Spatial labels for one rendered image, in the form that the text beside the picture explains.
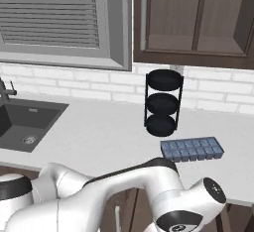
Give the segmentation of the dark brown drawer front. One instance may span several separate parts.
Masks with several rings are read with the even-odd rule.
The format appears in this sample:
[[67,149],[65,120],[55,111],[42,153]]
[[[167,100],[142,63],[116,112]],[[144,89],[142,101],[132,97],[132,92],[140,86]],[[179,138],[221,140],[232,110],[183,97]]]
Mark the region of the dark brown drawer front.
[[143,232],[153,221],[144,189],[131,188],[112,195],[106,202],[100,232],[116,232],[115,206],[120,206],[121,232]]

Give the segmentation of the blue ice cube tray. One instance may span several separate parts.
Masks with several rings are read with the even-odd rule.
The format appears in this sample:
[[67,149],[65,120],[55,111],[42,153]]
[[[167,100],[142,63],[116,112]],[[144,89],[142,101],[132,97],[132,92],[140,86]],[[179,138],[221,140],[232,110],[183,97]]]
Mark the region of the blue ice cube tray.
[[164,158],[175,163],[218,160],[224,154],[215,137],[162,141],[161,152]]

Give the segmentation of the dark grey sink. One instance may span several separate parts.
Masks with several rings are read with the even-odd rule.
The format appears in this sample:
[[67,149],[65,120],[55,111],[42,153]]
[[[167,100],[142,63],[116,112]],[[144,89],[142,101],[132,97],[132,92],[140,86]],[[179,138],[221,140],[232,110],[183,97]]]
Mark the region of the dark grey sink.
[[67,108],[26,99],[0,103],[0,149],[32,153]]

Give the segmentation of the grey window with blinds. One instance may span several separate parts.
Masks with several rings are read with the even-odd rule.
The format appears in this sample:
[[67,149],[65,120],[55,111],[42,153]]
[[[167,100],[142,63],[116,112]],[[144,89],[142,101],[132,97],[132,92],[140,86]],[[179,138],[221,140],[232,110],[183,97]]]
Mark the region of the grey window with blinds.
[[131,0],[0,0],[0,61],[129,70]]

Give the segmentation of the dark brown cupboard door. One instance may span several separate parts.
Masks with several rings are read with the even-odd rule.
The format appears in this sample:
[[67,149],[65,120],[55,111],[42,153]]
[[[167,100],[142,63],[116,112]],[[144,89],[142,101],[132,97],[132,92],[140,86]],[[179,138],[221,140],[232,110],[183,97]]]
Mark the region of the dark brown cupboard door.
[[148,0],[140,50],[141,0],[134,0],[134,60],[254,70],[254,0]]

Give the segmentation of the dark grey tap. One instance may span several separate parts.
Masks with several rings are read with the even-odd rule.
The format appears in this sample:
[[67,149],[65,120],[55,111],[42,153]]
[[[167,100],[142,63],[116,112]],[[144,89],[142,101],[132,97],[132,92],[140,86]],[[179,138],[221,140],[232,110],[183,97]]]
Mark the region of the dark grey tap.
[[10,96],[16,94],[17,90],[14,88],[14,85],[11,85],[11,89],[7,89],[5,82],[0,77],[0,104],[8,104],[11,101]]

